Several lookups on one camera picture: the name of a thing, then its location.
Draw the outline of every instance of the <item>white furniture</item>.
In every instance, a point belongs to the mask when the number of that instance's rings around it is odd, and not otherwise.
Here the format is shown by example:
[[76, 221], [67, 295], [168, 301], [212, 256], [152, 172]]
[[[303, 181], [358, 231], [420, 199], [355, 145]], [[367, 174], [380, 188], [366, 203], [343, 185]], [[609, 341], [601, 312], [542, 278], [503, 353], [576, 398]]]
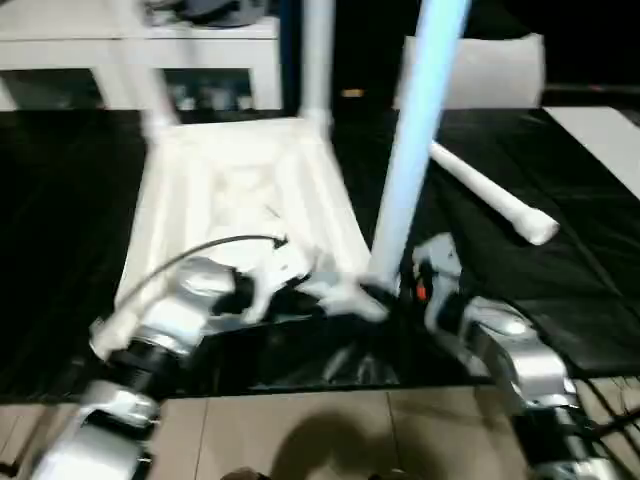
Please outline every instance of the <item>white furniture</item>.
[[[333, 2], [307, 0], [307, 6], [331, 12]], [[312, 28], [313, 33], [305, 35], [307, 47], [309, 42], [316, 47], [305, 48], [305, 55], [328, 56], [332, 17], [323, 15], [322, 28]], [[308, 17], [305, 23], [317, 19]], [[134, 41], [144, 42], [138, 51], [142, 54], [151, 51], [146, 44], [152, 42], [163, 42], [157, 45], [171, 51], [176, 40], [130, 40]], [[165, 51], [159, 48], [159, 57], [148, 62], [164, 61]], [[201, 50], [198, 55], [220, 53]], [[196, 61], [209, 58], [198, 55]], [[332, 256], [334, 268], [351, 274], [366, 270], [369, 251], [325, 131], [330, 113], [325, 103], [329, 76], [311, 81], [309, 69], [318, 72], [312, 63], [313, 59], [304, 65], [304, 110], [309, 114], [304, 118], [162, 125], [163, 112], [151, 112], [147, 121], [161, 128], [149, 131], [151, 148], [118, 300], [126, 298], [137, 282], [166, 259], [205, 241], [234, 235], [286, 235], [302, 250], [321, 250]], [[261, 264], [265, 248], [270, 252], [273, 245], [239, 242], [212, 249], [210, 255], [219, 262], [250, 269]], [[145, 301], [158, 288], [161, 282], [145, 289], [134, 308], [123, 309], [94, 331], [92, 346], [99, 356], [106, 357], [113, 348], [126, 344]]]
[[[406, 37], [395, 105], [415, 57], [415, 37]], [[544, 42], [530, 34], [514, 40], [458, 41], [447, 87], [445, 109], [536, 108], [544, 90]]]
[[116, 48], [118, 28], [105, 0], [10, 0], [0, 6], [0, 111], [20, 107], [2, 71], [86, 69], [105, 108], [134, 105]]
[[[2, 71], [90, 70], [108, 109], [141, 109], [174, 123], [163, 70], [246, 70], [247, 108], [282, 105], [278, 19], [237, 29], [150, 27], [140, 0], [9, 0], [0, 6], [0, 110], [20, 108]], [[46, 79], [30, 79], [35, 82]]]

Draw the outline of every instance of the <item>wire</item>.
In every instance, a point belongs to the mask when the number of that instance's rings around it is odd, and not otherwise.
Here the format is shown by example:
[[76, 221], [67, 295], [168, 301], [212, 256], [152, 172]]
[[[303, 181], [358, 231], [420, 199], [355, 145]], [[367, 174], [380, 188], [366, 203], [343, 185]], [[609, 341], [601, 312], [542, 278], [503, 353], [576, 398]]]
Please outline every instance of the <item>wire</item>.
[[[626, 387], [624, 388], [624, 390], [620, 390], [620, 397], [621, 397], [621, 400], [622, 400], [622, 408], [623, 408], [623, 411], [624, 411], [625, 415], [631, 415], [632, 411], [629, 410], [629, 406], [627, 405], [627, 399], [625, 398], [624, 394], [625, 394], [625, 392], [628, 392], [630, 390], [637, 390], [638, 387], [637, 387], [637, 385], [636, 386], [631, 385], [631, 383], [629, 382], [629, 379], [627, 377], [624, 377], [623, 380], [624, 380], [624, 383], [625, 383]], [[638, 425], [637, 422], [632, 422], [632, 423], [629, 424], [629, 426], [634, 428], [638, 432], [640, 432], [640, 425]]]
[[144, 287], [146, 287], [149, 283], [151, 283], [151, 281], [156, 278], [157, 275], [160, 275], [169, 268], [173, 267], [176, 263], [184, 260], [187, 257], [190, 257], [194, 253], [202, 252], [203, 250], [208, 250], [220, 245], [226, 245], [228, 243], [243, 242], [249, 240], [270, 240], [273, 242], [275, 248], [279, 248], [287, 243], [286, 239], [272, 237], [270, 235], [236, 235], [233, 237], [219, 238], [217, 240], [211, 240], [205, 243], [201, 243], [200, 245], [190, 248], [189, 250], [186, 250], [181, 254], [170, 258], [165, 263], [153, 270], [151, 273], [147, 274], [131, 290], [127, 292], [127, 294], [122, 298], [120, 302], [118, 302], [118, 305], [113, 314], [123, 310]]
[[[452, 275], [448, 272], [440, 272], [440, 271], [433, 271], [434, 274], [437, 275], [444, 275], [447, 277], [451, 277]], [[474, 282], [472, 285], [470, 285], [470, 290], [471, 293], [475, 293], [477, 295], [480, 296], [484, 296], [484, 297], [488, 297], [488, 298], [493, 298], [496, 300], [499, 300], [501, 302], [506, 303], [507, 305], [511, 306], [512, 308], [514, 308], [516, 311], [518, 311], [519, 313], [521, 313], [525, 318], [527, 318], [535, 327], [535, 329], [541, 334], [541, 340], [544, 341], [545, 343], [547, 343], [547, 341], [549, 341], [552, 336], [549, 334], [549, 332], [539, 323], [536, 321], [535, 317], [531, 314], [531, 312], [529, 312], [526, 308], [522, 307], [521, 305], [517, 305], [514, 301], [496, 294], [495, 292], [490, 291], [490, 289], [487, 289], [485, 285], [480, 284], [479, 282]], [[581, 372], [584, 373], [584, 370], [582, 368], [580, 368], [578, 366], [578, 364], [576, 362], [573, 361], [573, 359], [566, 353], [564, 352], [561, 348], [559, 348], [557, 345], [553, 345], [552, 342], [551, 343], [551, 347], [553, 348], [553, 350], [560, 356], [560, 358], [565, 362], [565, 364], [573, 371], [573, 372]], [[598, 389], [598, 387], [596, 387], [596, 385], [588, 378], [584, 378], [582, 380], [588, 387], [589, 389], [593, 392], [594, 396], [596, 397], [596, 399], [598, 400], [598, 402], [602, 405], [602, 407], [607, 411], [607, 413], [611, 416], [611, 418], [613, 419], [612, 422], [609, 424], [611, 426], [617, 426], [619, 421], [621, 420], [621, 416], [619, 414], [616, 413], [616, 411], [613, 409], [613, 407], [611, 406], [611, 404], [609, 403], [609, 401], [605, 398], [605, 396], [602, 394], [602, 392]], [[580, 398], [580, 393], [576, 392], [578, 398], [579, 398], [579, 402], [582, 404], [582, 399]], [[600, 425], [595, 423], [595, 430], [597, 431], [600, 428], [603, 428], [607, 425]], [[633, 423], [633, 425], [638, 428], [640, 430], [640, 427], [638, 427], [638, 425], [636, 425], [635, 423]], [[609, 433], [613, 433], [614, 431], [618, 431], [623, 437], [624, 439], [627, 441], [627, 443], [629, 444], [629, 447], [631, 448], [631, 450], [633, 450], [633, 453], [640, 459], [640, 445], [638, 445], [638, 442], [636, 442], [636, 440], [633, 438], [633, 436], [626, 430], [626, 428], [614, 428], [613, 430], [611, 430]], [[588, 438], [590, 436], [589, 432], [585, 432], [585, 438]]]

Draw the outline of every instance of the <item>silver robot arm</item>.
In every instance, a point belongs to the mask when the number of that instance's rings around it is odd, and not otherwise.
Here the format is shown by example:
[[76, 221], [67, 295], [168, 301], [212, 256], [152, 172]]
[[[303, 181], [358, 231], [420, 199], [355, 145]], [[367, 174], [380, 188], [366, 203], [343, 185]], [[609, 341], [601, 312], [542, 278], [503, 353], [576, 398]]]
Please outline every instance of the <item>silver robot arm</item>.
[[146, 477], [152, 463], [147, 442], [160, 421], [162, 402], [214, 325], [218, 330], [241, 326], [237, 315], [213, 313], [217, 303], [244, 288], [243, 279], [229, 269], [193, 257], [169, 283], [142, 313], [129, 345], [111, 353], [105, 378], [89, 385], [78, 410], [27, 478]]
[[560, 356], [515, 308], [461, 294], [451, 236], [417, 248], [413, 261], [416, 277], [430, 283], [427, 329], [470, 374], [494, 381], [533, 478], [618, 479], [610, 460], [583, 438], [588, 419]]

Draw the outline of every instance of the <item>white shelf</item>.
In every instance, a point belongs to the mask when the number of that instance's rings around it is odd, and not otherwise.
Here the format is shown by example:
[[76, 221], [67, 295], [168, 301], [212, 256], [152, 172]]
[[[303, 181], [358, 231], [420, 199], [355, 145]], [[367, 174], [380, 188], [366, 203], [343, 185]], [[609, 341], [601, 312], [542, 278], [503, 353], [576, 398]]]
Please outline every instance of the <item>white shelf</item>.
[[0, 6], [0, 41], [117, 38], [108, 1], [120, 0], [8, 0]]
[[[0, 73], [3, 70], [40, 70], [50, 68], [91, 69], [109, 110], [135, 108], [134, 98], [123, 75], [117, 50], [111, 40], [38, 40], [0, 42]], [[17, 106], [0, 85], [0, 111]]]
[[245, 39], [273, 40], [278, 38], [279, 19], [263, 17], [253, 25], [239, 28], [203, 28], [188, 24], [176, 24], [161, 27], [146, 27], [147, 38], [163, 39]]

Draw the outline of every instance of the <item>black cable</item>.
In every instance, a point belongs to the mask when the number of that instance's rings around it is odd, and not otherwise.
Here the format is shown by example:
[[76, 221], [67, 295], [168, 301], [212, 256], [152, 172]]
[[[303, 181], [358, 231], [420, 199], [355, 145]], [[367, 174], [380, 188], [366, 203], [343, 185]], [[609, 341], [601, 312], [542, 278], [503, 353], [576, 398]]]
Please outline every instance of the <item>black cable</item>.
[[[448, 273], [448, 272], [440, 272], [440, 271], [434, 271], [433, 272], [435, 275], [443, 275], [446, 277], [452, 277], [453, 275]], [[487, 297], [487, 298], [493, 298], [496, 300], [499, 300], [501, 302], [506, 303], [507, 305], [509, 305], [510, 307], [514, 308], [516, 311], [518, 311], [519, 313], [521, 313], [525, 318], [527, 318], [529, 321], [531, 321], [531, 323], [534, 325], [535, 329], [541, 334], [541, 340], [545, 343], [547, 343], [547, 341], [545, 341], [545, 338], [547, 340], [551, 339], [551, 335], [549, 334], [549, 332], [547, 332], [547, 330], [539, 323], [535, 320], [535, 317], [529, 312], [527, 311], [526, 308], [517, 305], [514, 301], [502, 296], [502, 295], [498, 295], [495, 292], [490, 291], [489, 289], [486, 288], [486, 286], [481, 285], [478, 282], [475, 282], [474, 285], [470, 286], [470, 290], [471, 293], [479, 295], [479, 296], [483, 296], [483, 297]], [[562, 359], [563, 362], [565, 362], [565, 364], [570, 368], [571, 371], [573, 372], [582, 372], [584, 373], [584, 371], [582, 370], [582, 368], [580, 368], [578, 366], [577, 363], [575, 363], [573, 361], [573, 359], [566, 353], [564, 352], [562, 349], [558, 348], [556, 345], [552, 345], [553, 350], [560, 356], [560, 358]], [[640, 445], [638, 445], [638, 443], [636, 442], [636, 440], [633, 438], [633, 436], [623, 427], [624, 425], [626, 425], [626, 423], [624, 421], [624, 417], [621, 417], [620, 415], [618, 415], [615, 410], [613, 409], [613, 407], [611, 406], [611, 404], [609, 403], [609, 401], [604, 397], [604, 395], [602, 394], [602, 392], [600, 392], [600, 390], [598, 389], [598, 387], [595, 386], [595, 384], [589, 380], [588, 378], [584, 378], [582, 379], [582, 381], [589, 387], [589, 389], [593, 392], [593, 394], [595, 395], [596, 399], [598, 400], [598, 402], [602, 405], [602, 407], [607, 411], [607, 413], [613, 418], [613, 420], [610, 422], [615, 428], [614, 429], [607, 429], [607, 425], [600, 425], [597, 424], [596, 422], [593, 422], [593, 430], [592, 431], [585, 431], [584, 432], [584, 437], [587, 439], [591, 439], [593, 441], [594, 437], [597, 438], [597, 440], [599, 441], [601, 439], [602, 436], [606, 436], [609, 435], [613, 432], [619, 432], [624, 439], [627, 441], [627, 443], [629, 444], [629, 447], [631, 448], [631, 450], [633, 450], [633, 453], [638, 457], [638, 459], [640, 459]], [[576, 392], [579, 402], [580, 404], [582, 404], [582, 399], [580, 398], [580, 393]]]
[[[632, 389], [633, 387], [631, 385], [629, 385], [629, 380], [627, 378], [623, 378], [625, 386], [621, 387], [620, 385], [618, 385], [618, 382], [616, 382], [614, 380], [614, 383], [616, 384], [616, 386], [619, 388], [620, 390], [620, 408], [622, 409], [622, 411], [624, 412], [624, 417], [622, 418], [628, 418], [629, 415], [633, 415], [633, 412], [635, 410], [638, 409], [638, 407], [634, 408], [633, 410], [629, 411], [629, 407], [627, 406], [627, 400], [624, 398], [624, 393], [627, 389]], [[638, 432], [640, 432], [640, 425], [638, 425], [637, 422], [631, 422], [629, 423], [629, 427], [634, 428], [635, 430], [637, 430]]]
[[[579, 392], [577, 394], [577, 400], [578, 400], [578, 406], [582, 409], [583, 412], [586, 412], [587, 409], [584, 406], [584, 401], [580, 396]], [[614, 453], [611, 450], [611, 448], [609, 448], [609, 446], [602, 441], [601, 438], [596, 438], [591, 440], [594, 444], [600, 446], [600, 448], [604, 450], [609, 460], [611, 460], [611, 463], [615, 465], [615, 467], [618, 469], [618, 472], [621, 473], [625, 479], [629, 479], [629, 480], [635, 479], [635, 475], [631, 472], [631, 469], [622, 460], [620, 460], [620, 457], [618, 457], [618, 455]]]

